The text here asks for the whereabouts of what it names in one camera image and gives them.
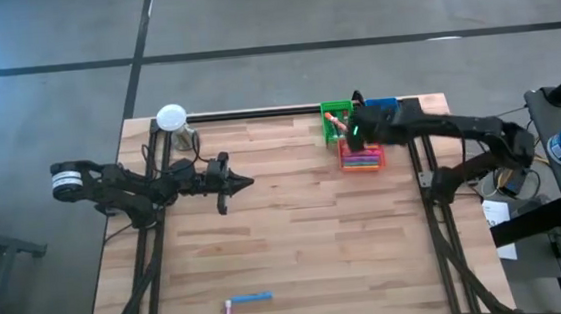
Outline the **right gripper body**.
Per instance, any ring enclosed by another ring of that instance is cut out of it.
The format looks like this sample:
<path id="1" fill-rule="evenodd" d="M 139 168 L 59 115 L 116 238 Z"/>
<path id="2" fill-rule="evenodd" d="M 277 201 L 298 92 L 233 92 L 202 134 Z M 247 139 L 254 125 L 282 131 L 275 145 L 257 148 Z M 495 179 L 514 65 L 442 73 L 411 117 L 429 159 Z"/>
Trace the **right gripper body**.
<path id="1" fill-rule="evenodd" d="M 353 113 L 349 118 L 347 124 L 347 142 L 349 149 L 352 152 L 360 152 L 364 150 L 365 141 L 363 135 L 361 134 L 360 128 L 360 115 Z"/>

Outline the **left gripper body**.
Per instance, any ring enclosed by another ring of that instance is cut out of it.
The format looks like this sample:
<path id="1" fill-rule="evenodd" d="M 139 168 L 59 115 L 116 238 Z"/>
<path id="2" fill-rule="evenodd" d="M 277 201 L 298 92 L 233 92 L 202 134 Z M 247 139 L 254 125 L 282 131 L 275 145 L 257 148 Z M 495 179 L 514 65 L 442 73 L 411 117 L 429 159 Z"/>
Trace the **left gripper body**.
<path id="1" fill-rule="evenodd" d="M 199 193 L 204 196 L 215 194 L 217 211 L 223 216 L 228 213 L 226 205 L 229 197 L 228 160 L 228 153 L 220 152 L 208 161 L 204 171 L 197 173 Z"/>

